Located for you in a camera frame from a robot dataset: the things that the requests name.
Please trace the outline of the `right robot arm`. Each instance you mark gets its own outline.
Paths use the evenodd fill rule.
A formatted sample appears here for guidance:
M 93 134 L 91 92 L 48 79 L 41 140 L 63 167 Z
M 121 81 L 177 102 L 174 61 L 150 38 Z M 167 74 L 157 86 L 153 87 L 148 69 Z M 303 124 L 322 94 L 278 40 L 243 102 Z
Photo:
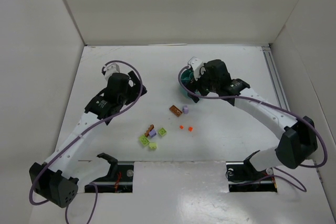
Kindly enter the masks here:
M 244 160 L 247 174 L 280 165 L 295 169 L 317 150 L 314 124 L 309 117 L 299 118 L 268 104 L 247 82 L 231 78 L 225 63 L 219 59 L 204 63 L 193 57 L 187 65 L 190 79 L 183 85 L 194 102 L 214 93 L 254 117 L 279 140 L 277 146 L 255 151 Z

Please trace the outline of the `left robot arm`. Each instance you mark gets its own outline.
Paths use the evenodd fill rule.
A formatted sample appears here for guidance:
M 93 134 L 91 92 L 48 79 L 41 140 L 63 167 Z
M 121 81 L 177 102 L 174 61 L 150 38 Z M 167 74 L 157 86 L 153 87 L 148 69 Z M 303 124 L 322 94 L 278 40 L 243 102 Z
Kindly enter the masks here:
M 42 164 L 33 163 L 30 167 L 29 201 L 32 205 L 39 204 L 33 199 L 36 193 L 45 202 L 66 208 L 85 186 L 117 170 L 117 160 L 106 153 L 98 154 L 83 166 L 79 166 L 79 158 L 101 128 L 134 106 L 146 94 L 146 88 L 137 70 L 127 74 L 118 70 L 103 73 L 107 86 L 86 105 L 72 133 Z

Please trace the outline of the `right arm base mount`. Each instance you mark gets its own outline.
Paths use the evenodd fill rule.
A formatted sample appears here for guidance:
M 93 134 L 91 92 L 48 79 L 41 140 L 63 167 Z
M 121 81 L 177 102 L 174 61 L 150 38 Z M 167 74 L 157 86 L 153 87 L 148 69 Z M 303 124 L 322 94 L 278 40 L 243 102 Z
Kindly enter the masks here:
M 226 163 L 225 176 L 230 193 L 277 192 L 274 178 L 268 177 L 265 169 L 256 171 L 249 161 L 258 152 L 250 154 L 243 161 Z

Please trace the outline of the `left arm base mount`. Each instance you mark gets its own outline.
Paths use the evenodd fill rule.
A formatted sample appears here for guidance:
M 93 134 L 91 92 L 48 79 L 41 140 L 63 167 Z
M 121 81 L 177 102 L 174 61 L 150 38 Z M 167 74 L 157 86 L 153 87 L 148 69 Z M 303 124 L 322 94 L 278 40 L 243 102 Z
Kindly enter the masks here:
M 132 193 L 134 162 L 118 161 L 106 153 L 101 153 L 97 157 L 109 163 L 109 170 L 105 176 L 85 185 L 85 193 L 95 193 L 93 184 L 97 186 L 98 193 Z

